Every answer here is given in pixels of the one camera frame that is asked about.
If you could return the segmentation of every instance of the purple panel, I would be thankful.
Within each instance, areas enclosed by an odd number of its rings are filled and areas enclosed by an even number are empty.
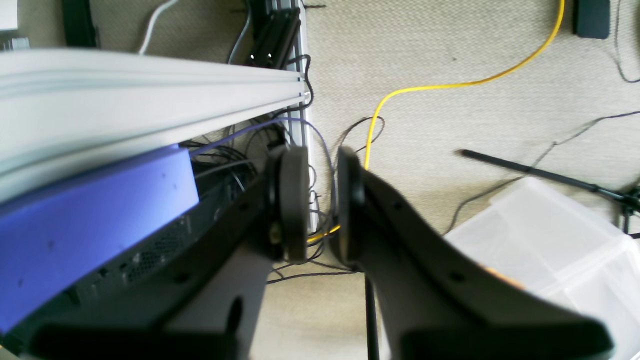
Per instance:
[[[159,149],[0,206],[0,332],[198,203],[187,150]]]

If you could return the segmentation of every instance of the black pole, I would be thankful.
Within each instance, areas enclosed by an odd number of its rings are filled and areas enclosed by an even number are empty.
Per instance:
[[[545,179],[557,181],[558,183],[563,183],[571,186],[575,186],[577,188],[585,189],[589,192],[599,193],[600,195],[606,196],[612,200],[622,202],[623,204],[630,206],[633,210],[639,210],[639,204],[636,200],[629,199],[628,196],[624,194],[620,194],[613,190],[608,190],[605,188],[601,188],[596,184],[585,183],[584,181],[580,181],[578,179],[574,179],[572,177],[562,176],[560,174],[556,174],[549,171],[540,170],[538,168],[529,167],[527,165],[522,165],[518,163],[514,163],[513,161],[508,161],[500,158],[494,158],[493,156],[481,154],[480,152],[475,152],[471,150],[462,150],[461,154],[468,158],[472,158],[475,160],[484,161],[485,163],[497,165],[500,167],[510,168],[511,170],[516,170],[519,172],[523,172],[525,174],[536,175],[540,177],[544,177]]]
[[[378,321],[376,320],[376,298],[371,281],[364,278],[364,297],[367,311],[367,353],[369,360],[380,360],[378,348]]]

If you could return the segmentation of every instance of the plastic storage box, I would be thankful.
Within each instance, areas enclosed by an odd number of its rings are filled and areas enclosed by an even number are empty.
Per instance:
[[[640,359],[640,247],[588,208],[527,177],[445,237],[527,291],[606,323],[613,359]]]

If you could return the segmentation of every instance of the metal frame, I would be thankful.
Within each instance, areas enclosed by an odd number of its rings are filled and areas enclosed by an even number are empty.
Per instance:
[[[298,33],[298,38],[293,46],[293,57],[300,56],[302,54],[308,54],[308,42],[307,42],[307,11],[300,0],[271,0],[271,8],[272,9],[288,9],[298,7],[300,8],[300,32]],[[291,64],[287,67],[287,70],[303,72],[305,69],[306,60],[302,60],[299,64]],[[290,117],[299,117],[307,120],[310,123],[314,123],[313,113],[310,110],[311,108],[304,109],[302,111],[290,111],[288,116]],[[290,134],[293,136],[293,140],[295,144],[299,146],[304,146],[308,149],[308,158],[309,165],[316,167],[317,161],[315,156],[315,145],[312,141],[314,135],[313,130],[299,122],[288,121],[285,122],[285,126],[288,128]],[[314,210],[320,210],[317,208],[316,204],[313,203],[311,208]],[[317,213],[309,214],[309,225],[312,229],[317,229],[320,221]]]
[[[0,203],[297,104],[303,92],[291,71],[82,50],[0,54]]]

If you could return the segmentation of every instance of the white cable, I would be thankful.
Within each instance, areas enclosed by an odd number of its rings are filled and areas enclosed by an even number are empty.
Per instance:
[[[156,10],[154,10],[154,13],[151,15],[151,19],[149,19],[149,24],[147,25],[145,40],[142,42],[142,46],[140,47],[140,50],[138,50],[138,54],[144,55],[147,51],[147,47],[149,46],[149,42],[151,41],[151,34],[153,34],[154,32],[154,26],[156,25],[156,20],[158,19],[160,14],[175,5],[175,3],[177,3],[178,1],[179,0],[169,0],[166,3],[158,6]]]
[[[231,175],[233,175],[234,178],[236,179],[236,182],[238,183],[238,186],[240,186],[240,190],[242,190],[242,192],[245,192],[246,190],[244,189],[244,186],[242,185],[242,181],[240,181],[240,178],[238,178],[238,175],[236,175],[236,172],[231,170]]]

